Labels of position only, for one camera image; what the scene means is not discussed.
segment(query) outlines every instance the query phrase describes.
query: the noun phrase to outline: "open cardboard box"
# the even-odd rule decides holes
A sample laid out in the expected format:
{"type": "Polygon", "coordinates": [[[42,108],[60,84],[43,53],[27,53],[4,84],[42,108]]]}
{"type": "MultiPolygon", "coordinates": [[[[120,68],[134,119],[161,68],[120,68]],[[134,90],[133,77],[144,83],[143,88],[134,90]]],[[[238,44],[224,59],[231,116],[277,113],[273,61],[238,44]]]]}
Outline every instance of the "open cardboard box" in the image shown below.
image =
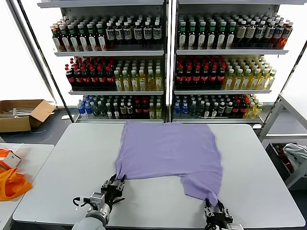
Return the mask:
{"type": "Polygon", "coordinates": [[[0,118],[0,132],[30,131],[31,128],[39,127],[55,109],[55,106],[45,100],[0,101],[0,113],[8,112],[15,107],[35,109],[30,116],[0,118]]]}

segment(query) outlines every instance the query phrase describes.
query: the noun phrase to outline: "white cloth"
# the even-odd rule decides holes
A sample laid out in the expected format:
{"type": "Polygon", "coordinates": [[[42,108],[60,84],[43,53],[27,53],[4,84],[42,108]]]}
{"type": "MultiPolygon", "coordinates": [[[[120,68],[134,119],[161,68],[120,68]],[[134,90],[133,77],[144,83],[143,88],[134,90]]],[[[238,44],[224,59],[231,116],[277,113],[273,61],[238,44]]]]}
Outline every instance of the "white cloth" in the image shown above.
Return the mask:
{"type": "Polygon", "coordinates": [[[292,164],[294,171],[307,159],[307,147],[304,145],[289,143],[283,148],[283,152],[292,164]]]}

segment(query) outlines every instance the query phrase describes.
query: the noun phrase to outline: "orange bag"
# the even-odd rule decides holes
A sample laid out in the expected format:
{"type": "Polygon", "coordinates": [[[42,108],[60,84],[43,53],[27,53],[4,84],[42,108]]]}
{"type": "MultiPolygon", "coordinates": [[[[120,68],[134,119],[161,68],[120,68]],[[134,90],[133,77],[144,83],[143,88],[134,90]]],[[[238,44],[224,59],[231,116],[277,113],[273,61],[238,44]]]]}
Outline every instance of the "orange bag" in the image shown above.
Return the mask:
{"type": "Polygon", "coordinates": [[[0,171],[0,201],[11,200],[24,194],[31,188],[23,174],[17,173],[17,168],[0,171]]]}

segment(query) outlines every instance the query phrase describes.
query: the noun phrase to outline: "purple t-shirt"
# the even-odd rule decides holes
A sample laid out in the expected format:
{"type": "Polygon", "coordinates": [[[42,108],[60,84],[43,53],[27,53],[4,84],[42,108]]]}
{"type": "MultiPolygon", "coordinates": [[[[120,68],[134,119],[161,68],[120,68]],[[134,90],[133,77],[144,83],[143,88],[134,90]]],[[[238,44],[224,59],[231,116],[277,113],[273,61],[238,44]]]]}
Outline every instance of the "purple t-shirt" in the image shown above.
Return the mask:
{"type": "Polygon", "coordinates": [[[181,177],[185,194],[216,205],[223,167],[206,124],[128,121],[115,162],[118,178],[181,177]]]}

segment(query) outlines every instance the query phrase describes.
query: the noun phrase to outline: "floor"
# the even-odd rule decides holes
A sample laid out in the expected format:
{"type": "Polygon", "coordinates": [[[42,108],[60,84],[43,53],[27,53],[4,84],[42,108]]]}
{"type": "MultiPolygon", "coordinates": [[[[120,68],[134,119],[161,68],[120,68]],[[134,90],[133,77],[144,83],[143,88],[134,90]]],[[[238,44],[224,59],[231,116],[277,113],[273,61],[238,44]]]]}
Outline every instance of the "floor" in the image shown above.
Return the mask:
{"type": "MultiPolygon", "coordinates": [[[[72,110],[73,114],[77,115],[77,111],[72,110]]],[[[261,116],[265,117],[268,112],[262,112],[261,116]]],[[[63,132],[69,124],[70,120],[61,120],[61,117],[66,115],[64,110],[58,110],[37,129],[29,132],[20,132],[20,133],[0,133],[0,136],[8,143],[31,143],[31,144],[53,144],[56,145],[63,132]]],[[[304,127],[295,120],[288,111],[282,111],[276,122],[274,123],[270,133],[306,133],[307,131],[304,127]]],[[[262,144],[264,148],[267,147],[269,143],[284,143],[284,142],[297,142],[301,145],[307,145],[307,139],[301,140],[265,140],[262,144]]],[[[301,210],[305,219],[307,219],[307,194],[306,190],[300,191],[290,191],[295,202],[297,203],[299,209],[301,210]]],[[[70,227],[62,228],[61,226],[53,226],[50,228],[48,225],[33,225],[33,224],[21,224],[15,223],[13,225],[14,229],[34,229],[34,230],[63,230],[70,229],[70,227]]]]}

